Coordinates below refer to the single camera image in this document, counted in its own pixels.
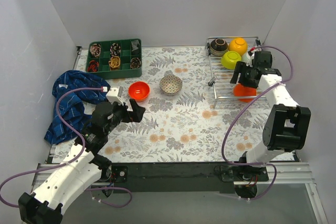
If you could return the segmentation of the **patterned brown white bowl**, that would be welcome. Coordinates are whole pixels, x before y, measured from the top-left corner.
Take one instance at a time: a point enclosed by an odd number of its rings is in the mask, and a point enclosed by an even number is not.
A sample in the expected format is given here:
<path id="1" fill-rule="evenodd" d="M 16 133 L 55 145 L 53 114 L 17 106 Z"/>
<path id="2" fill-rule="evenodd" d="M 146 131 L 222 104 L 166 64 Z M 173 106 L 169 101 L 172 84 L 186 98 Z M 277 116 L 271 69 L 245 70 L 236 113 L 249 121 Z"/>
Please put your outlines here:
<path id="1" fill-rule="evenodd" d="M 167 95 L 175 95 L 182 89 L 182 80 L 173 74 L 168 74 L 160 80 L 160 89 Z"/>

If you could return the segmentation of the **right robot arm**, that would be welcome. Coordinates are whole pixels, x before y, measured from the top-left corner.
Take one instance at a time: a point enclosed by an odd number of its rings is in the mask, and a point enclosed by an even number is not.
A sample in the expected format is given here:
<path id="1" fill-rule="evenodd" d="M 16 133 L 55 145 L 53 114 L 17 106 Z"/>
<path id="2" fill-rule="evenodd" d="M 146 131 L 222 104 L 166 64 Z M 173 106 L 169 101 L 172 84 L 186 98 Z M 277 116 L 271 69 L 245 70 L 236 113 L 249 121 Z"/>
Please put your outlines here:
<path id="1" fill-rule="evenodd" d="M 269 51 L 255 51 L 248 62 L 239 61 L 230 82 L 259 88 L 271 108 L 262 132 L 262 141 L 239 159 L 243 164 L 237 168 L 238 176 L 248 181 L 257 174 L 256 167 L 265 166 L 283 153 L 303 148 L 311 111 L 291 97 L 280 71 L 272 67 Z"/>

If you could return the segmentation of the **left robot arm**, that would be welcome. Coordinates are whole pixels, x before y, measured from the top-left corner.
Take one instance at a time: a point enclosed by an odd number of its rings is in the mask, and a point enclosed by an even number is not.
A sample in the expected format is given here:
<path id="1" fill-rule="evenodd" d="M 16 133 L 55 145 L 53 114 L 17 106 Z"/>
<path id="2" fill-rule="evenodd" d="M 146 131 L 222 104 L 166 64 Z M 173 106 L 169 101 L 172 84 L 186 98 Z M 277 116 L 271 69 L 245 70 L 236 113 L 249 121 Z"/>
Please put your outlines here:
<path id="1" fill-rule="evenodd" d="M 130 99 L 125 103 L 102 102 L 84 125 L 79 137 L 52 174 L 31 194 L 18 200 L 21 220 L 25 223 L 61 223 L 69 206 L 96 181 L 106 182 L 112 175 L 112 163 L 99 155 L 108 135 L 120 123 L 139 123 L 145 108 Z"/>

